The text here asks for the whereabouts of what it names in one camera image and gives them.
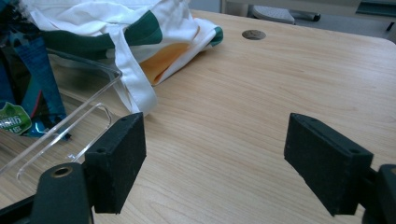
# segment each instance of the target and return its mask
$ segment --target screw hole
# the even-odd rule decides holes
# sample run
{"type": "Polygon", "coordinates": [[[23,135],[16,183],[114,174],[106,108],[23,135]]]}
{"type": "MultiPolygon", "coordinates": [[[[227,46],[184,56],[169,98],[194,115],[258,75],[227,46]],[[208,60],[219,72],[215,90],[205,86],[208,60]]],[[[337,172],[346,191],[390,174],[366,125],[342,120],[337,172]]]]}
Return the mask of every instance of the screw hole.
{"type": "Polygon", "coordinates": [[[73,168],[70,166],[61,167],[52,173],[52,177],[61,178],[61,177],[69,175],[70,173],[72,173],[72,171],[73,171],[73,168]]]}
{"type": "Polygon", "coordinates": [[[353,154],[359,154],[359,153],[361,153],[359,150],[354,149],[354,148],[350,149],[349,151],[352,152],[353,154]]]}
{"type": "Polygon", "coordinates": [[[105,153],[106,149],[101,147],[101,148],[96,149],[96,152],[97,153],[105,153]]]}

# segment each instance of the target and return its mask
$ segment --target green label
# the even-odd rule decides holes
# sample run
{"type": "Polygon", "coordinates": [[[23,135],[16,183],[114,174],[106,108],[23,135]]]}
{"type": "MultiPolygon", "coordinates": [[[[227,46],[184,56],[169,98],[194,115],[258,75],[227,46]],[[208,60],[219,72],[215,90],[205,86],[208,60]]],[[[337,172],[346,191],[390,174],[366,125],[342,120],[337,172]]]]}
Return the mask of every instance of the green label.
{"type": "Polygon", "coordinates": [[[21,134],[30,129],[32,121],[20,105],[6,103],[0,110],[0,129],[21,134]]]}

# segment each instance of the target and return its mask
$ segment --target orange fabric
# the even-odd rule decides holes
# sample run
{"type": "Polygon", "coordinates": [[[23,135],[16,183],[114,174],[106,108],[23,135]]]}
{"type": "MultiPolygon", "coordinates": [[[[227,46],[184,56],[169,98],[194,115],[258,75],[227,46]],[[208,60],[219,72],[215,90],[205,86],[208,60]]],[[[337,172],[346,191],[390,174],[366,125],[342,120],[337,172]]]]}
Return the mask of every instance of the orange fabric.
{"type": "Polygon", "coordinates": [[[140,66],[151,85],[156,84],[163,72],[186,50],[189,44],[176,43],[160,49],[154,56],[143,61],[140,66]]]}

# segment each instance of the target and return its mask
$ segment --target transparent plastic tray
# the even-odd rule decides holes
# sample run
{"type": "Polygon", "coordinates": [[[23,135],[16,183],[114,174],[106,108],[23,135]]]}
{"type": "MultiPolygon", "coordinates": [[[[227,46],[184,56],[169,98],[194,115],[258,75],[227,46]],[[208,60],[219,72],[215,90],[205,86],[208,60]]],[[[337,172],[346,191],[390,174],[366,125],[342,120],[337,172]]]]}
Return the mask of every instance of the transparent plastic tray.
{"type": "Polygon", "coordinates": [[[129,114],[117,94],[124,92],[119,70],[52,50],[49,57],[68,116],[38,139],[0,132],[0,208],[33,195],[52,166],[83,162],[84,152],[129,114]]]}

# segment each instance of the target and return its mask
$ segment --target green stripe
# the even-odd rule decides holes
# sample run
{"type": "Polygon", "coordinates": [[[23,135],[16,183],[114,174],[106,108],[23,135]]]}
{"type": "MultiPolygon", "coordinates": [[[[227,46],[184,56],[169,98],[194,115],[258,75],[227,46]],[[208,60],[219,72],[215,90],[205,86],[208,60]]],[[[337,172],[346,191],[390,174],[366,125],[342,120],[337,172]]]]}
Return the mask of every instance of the green stripe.
{"type": "MultiPolygon", "coordinates": [[[[68,31],[47,31],[42,35],[47,48],[92,60],[104,59],[106,51],[114,49],[109,34],[83,36],[68,31]]],[[[137,22],[127,27],[125,39],[129,46],[153,45],[161,43],[163,33],[155,15],[148,11],[137,22]]]]}
{"type": "Polygon", "coordinates": [[[216,32],[215,37],[213,37],[213,39],[210,41],[210,45],[212,47],[221,43],[221,41],[223,40],[223,37],[224,37],[223,31],[220,27],[217,26],[215,28],[215,32],[216,32]]]}

